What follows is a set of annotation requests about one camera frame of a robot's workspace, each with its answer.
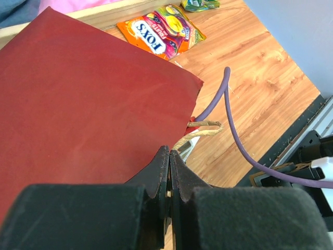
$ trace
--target red paper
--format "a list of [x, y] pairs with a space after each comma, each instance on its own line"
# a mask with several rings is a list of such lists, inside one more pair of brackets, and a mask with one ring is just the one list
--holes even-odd
[[183, 136], [202, 81], [46, 9], [0, 51], [0, 223], [31, 183], [122, 183]]

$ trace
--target fox's fruits packet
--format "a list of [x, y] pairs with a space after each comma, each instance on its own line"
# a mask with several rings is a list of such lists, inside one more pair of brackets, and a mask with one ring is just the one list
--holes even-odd
[[117, 23], [129, 43], [170, 60], [206, 39], [179, 7], [166, 5], [154, 12]]

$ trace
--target purple wire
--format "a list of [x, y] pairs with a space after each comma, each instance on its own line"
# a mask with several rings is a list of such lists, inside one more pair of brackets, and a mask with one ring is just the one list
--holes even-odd
[[213, 100], [210, 102], [210, 104], [207, 106], [207, 108], [200, 115], [197, 116], [197, 118], [195, 119], [195, 121], [203, 121], [203, 120], [205, 120], [206, 117], [210, 113], [212, 113], [213, 109], [219, 103], [222, 95], [228, 89], [228, 82], [229, 82], [229, 78], [230, 78], [230, 68], [229, 67], [227, 67], [227, 68], [224, 69], [224, 75], [223, 75], [222, 83], [221, 83], [219, 89], [217, 90], [217, 92], [216, 92]]
[[[219, 88], [219, 90], [224, 90], [225, 96], [224, 96], [224, 100], [225, 100], [225, 109], [227, 112], [227, 117], [228, 117], [228, 122], [229, 122], [229, 126], [231, 129], [231, 133], [234, 137], [234, 140], [236, 142], [236, 145], [239, 149], [239, 151], [241, 152], [241, 154], [243, 155], [243, 157], [254, 167], [258, 168], [259, 170], [263, 171], [264, 173], [273, 176], [275, 178], [278, 178], [280, 180], [284, 180], [287, 182], [291, 182], [291, 183], [296, 183], [296, 184], [300, 184], [303, 186], [310, 186], [313, 188], [325, 188], [325, 189], [333, 189], [333, 182], [330, 181], [315, 181], [315, 180], [307, 180], [307, 179], [303, 179], [303, 178], [298, 178], [298, 177], [294, 177], [294, 176], [289, 176], [285, 173], [280, 173], [274, 169], [268, 168], [260, 163], [258, 163], [257, 161], [255, 161], [245, 150], [245, 148], [243, 147], [240, 138], [237, 134], [236, 128], [235, 128], [235, 124], [233, 121], [233, 116], [231, 113], [231, 108], [230, 108], [230, 101], [229, 101], [229, 90], [228, 90], [228, 80], [230, 78], [230, 68], [226, 67], [224, 69], [224, 77], [221, 83], [221, 86]], [[213, 103], [213, 108], [216, 106], [216, 103], [219, 101], [219, 99], [216, 101], [214, 101]]]

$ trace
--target purple cable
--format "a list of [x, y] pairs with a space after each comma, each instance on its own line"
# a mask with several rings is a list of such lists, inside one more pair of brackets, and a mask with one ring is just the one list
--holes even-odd
[[[271, 169], [271, 168], [268, 168], [264, 165], [261, 165], [260, 163], [256, 162], [245, 150], [245, 148], [243, 147], [241, 141], [240, 141], [240, 138], [237, 134], [237, 131], [236, 131], [236, 128], [235, 128], [235, 125], [234, 125], [234, 121], [233, 121], [233, 116], [231, 114], [231, 108], [230, 108], [230, 101], [229, 101], [229, 90], [228, 90], [228, 80], [230, 78], [230, 68], [229, 67], [226, 67], [224, 69], [224, 76], [223, 76], [223, 80], [222, 80], [222, 83], [221, 83], [221, 86], [219, 88], [219, 90], [224, 90], [224, 93], [225, 93], [225, 96], [224, 96], [224, 99], [225, 99], [225, 109], [226, 109], [226, 112], [227, 112], [227, 117], [228, 117], [228, 122], [229, 122], [229, 126], [230, 126], [230, 129], [231, 129], [231, 132], [232, 132], [232, 135], [234, 137], [234, 140], [236, 142], [236, 145], [239, 149], [239, 151], [241, 152], [241, 154], [243, 155], [243, 157], [251, 164], [253, 165], [254, 167], [258, 168], [259, 170], [263, 171], [264, 173], [270, 175], [270, 176], [273, 176], [275, 178], [278, 178], [278, 179], [281, 179], [281, 180], [284, 180], [284, 181], [288, 181], [288, 182], [291, 182], [291, 183], [296, 183], [296, 184], [300, 184], [300, 185], [303, 185], [303, 186], [310, 186], [310, 187], [313, 187], [313, 188], [320, 188], [320, 189], [333, 189], [333, 182], [330, 182], [330, 181], [315, 181], [315, 180], [307, 180], [307, 179], [303, 179], [303, 178], [298, 178], [298, 177], [293, 177], [293, 176], [289, 176], [285, 173], [280, 173], [274, 169]], [[216, 106], [216, 103], [219, 101], [218, 100], [215, 100], [214, 103], [212, 105], [214, 105], [213, 107]]]
[[210, 104], [207, 106], [207, 108], [200, 115], [197, 116], [195, 121], [205, 120], [206, 117], [210, 113], [212, 113], [215, 106], [219, 103], [222, 95], [228, 89], [228, 82], [229, 82], [229, 78], [230, 78], [230, 68], [228, 68], [228, 69], [229, 69], [229, 74], [226, 74], [226, 68], [224, 69], [224, 75], [223, 75], [222, 83], [221, 83], [219, 89], [217, 90], [217, 93], [215, 94], [213, 100], [210, 102]]

